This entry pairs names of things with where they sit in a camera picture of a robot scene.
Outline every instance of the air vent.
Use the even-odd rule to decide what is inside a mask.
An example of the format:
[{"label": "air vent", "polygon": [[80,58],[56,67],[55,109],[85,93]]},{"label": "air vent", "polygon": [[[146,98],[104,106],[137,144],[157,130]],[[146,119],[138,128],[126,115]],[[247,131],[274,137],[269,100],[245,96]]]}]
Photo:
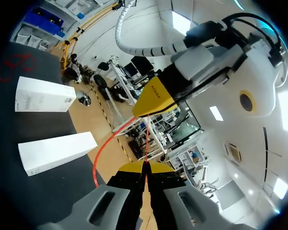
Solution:
[{"label": "air vent", "polygon": [[237,146],[235,146],[233,144],[229,144],[229,148],[230,148],[230,151],[231,151],[231,155],[235,159],[235,161],[238,162],[238,163],[241,163],[242,162],[242,157],[241,157],[241,153],[238,150]]}]

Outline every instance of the red marking on table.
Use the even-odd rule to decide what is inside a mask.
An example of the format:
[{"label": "red marking on table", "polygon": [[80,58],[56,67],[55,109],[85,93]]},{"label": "red marking on table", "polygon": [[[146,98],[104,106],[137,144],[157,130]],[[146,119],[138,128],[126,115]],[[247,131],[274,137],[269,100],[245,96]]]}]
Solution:
[{"label": "red marking on table", "polygon": [[[2,83],[6,83],[9,80],[11,80],[11,78],[14,76],[14,72],[15,72],[15,68],[20,66],[21,68],[26,71],[32,71],[34,70],[35,66],[36,66],[36,60],[35,58],[30,54],[30,53],[25,53],[24,55],[22,54],[13,54],[11,56],[9,56],[5,61],[3,61],[2,65],[0,66],[0,81]],[[7,69],[10,68],[12,73],[3,76],[3,71],[2,69]]]}]

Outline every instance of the white box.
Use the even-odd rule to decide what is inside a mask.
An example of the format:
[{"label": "white box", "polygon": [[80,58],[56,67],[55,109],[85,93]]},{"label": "white box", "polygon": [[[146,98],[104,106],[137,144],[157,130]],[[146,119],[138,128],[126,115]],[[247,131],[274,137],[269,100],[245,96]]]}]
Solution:
[{"label": "white box", "polygon": [[73,87],[19,77],[15,112],[66,112],[76,97]]},{"label": "white box", "polygon": [[20,158],[28,176],[73,161],[95,147],[97,143],[91,132],[18,144]]}]

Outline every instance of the desk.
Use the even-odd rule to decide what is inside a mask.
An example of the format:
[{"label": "desk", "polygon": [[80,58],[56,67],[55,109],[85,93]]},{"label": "desk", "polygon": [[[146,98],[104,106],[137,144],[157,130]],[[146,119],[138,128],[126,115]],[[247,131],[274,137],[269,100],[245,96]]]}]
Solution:
[{"label": "desk", "polygon": [[[5,60],[17,63],[15,54],[30,53],[22,66],[9,69]],[[0,60],[0,217],[1,229],[12,229],[25,222],[35,227],[66,218],[75,202],[95,189],[92,162],[87,155],[46,172],[28,177],[18,143],[75,134],[71,117],[66,113],[15,113],[15,92],[19,76],[62,83],[60,62],[50,53],[21,44],[9,43]]]}]

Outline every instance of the chair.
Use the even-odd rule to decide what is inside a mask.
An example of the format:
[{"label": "chair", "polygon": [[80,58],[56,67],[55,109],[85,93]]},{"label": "chair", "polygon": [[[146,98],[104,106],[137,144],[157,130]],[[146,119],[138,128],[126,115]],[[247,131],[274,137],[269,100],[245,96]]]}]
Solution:
[{"label": "chair", "polygon": [[[95,74],[91,77],[91,80],[94,79],[94,81],[96,82],[96,84],[98,85],[98,90],[99,90],[99,87],[101,89],[105,89],[107,88],[107,83],[106,81],[99,75],[99,73],[101,71],[108,71],[109,70],[109,64],[106,63],[106,62],[101,62],[98,66],[97,66],[97,71],[95,72]],[[91,89],[88,91],[88,92],[79,92],[79,97],[78,100],[81,104],[85,105],[85,106],[90,106],[92,101],[91,101],[91,98],[90,96],[88,95],[88,93],[90,91],[92,91],[94,88],[94,86],[92,85]],[[104,92],[101,92],[101,94],[103,95],[103,97],[105,97],[107,94],[104,93]]]},{"label": "chair", "polygon": [[[70,81],[77,80],[78,74],[72,68],[66,68],[62,77],[62,82],[64,85],[69,85]],[[83,91],[76,92],[77,99],[81,104],[89,106],[91,104],[91,98],[85,94]]]}]

